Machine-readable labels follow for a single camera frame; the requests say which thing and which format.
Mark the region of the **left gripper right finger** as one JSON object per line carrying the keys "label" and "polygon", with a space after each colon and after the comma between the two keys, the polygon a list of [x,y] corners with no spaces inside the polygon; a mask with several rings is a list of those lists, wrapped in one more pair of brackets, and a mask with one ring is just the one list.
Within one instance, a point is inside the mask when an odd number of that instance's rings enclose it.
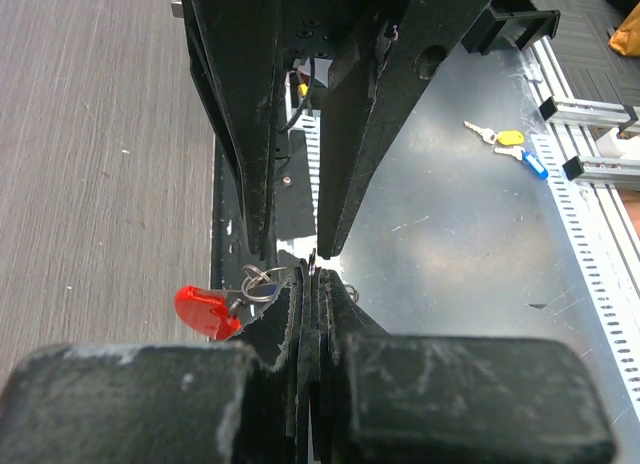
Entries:
{"label": "left gripper right finger", "polygon": [[319,463],[610,463],[591,375],[544,339],[395,335],[338,274],[312,279]]}

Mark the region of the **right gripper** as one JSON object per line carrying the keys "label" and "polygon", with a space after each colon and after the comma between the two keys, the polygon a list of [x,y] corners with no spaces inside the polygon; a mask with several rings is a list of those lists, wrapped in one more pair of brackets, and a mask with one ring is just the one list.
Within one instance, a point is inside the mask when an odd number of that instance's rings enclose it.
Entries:
{"label": "right gripper", "polygon": [[333,61],[321,107],[317,253],[339,255],[370,181],[440,65],[492,0],[181,0],[191,72],[239,166],[277,135],[300,62]]}

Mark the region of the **red handled keyring with chain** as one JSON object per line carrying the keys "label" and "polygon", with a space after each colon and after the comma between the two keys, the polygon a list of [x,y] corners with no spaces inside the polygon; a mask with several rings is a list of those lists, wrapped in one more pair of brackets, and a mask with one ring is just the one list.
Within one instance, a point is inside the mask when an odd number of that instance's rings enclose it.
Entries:
{"label": "red handled keyring with chain", "polygon": [[[180,320],[199,334],[213,341],[225,341],[238,335],[250,324],[266,316],[275,305],[285,281],[295,274],[301,260],[289,256],[283,266],[262,270],[247,264],[245,277],[238,289],[202,289],[185,286],[174,297],[174,309]],[[255,302],[249,291],[263,283],[278,283],[280,290],[270,302]]]}

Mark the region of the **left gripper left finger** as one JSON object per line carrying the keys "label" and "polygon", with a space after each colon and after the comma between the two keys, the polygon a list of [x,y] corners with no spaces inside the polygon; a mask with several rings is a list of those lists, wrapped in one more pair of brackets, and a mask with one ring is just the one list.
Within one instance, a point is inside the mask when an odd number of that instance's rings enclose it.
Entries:
{"label": "left gripper left finger", "polygon": [[306,268],[290,268],[223,341],[35,350],[1,393],[2,461],[306,462],[307,291]]}

